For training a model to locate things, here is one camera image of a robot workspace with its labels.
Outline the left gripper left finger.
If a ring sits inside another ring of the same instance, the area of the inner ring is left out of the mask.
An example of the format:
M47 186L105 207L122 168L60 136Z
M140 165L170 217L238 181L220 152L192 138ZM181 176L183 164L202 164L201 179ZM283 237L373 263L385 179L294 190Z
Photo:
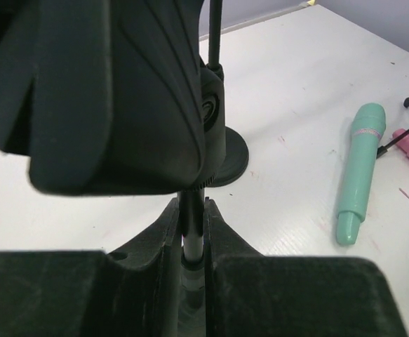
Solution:
M0 336L175 336L178 216L172 199L111 253L0 251Z

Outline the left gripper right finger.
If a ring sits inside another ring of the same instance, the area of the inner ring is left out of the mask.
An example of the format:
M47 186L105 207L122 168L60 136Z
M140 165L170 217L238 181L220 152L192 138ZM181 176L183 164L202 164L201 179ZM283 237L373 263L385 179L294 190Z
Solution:
M265 256L207 199L208 336L406 336L387 280L364 258Z

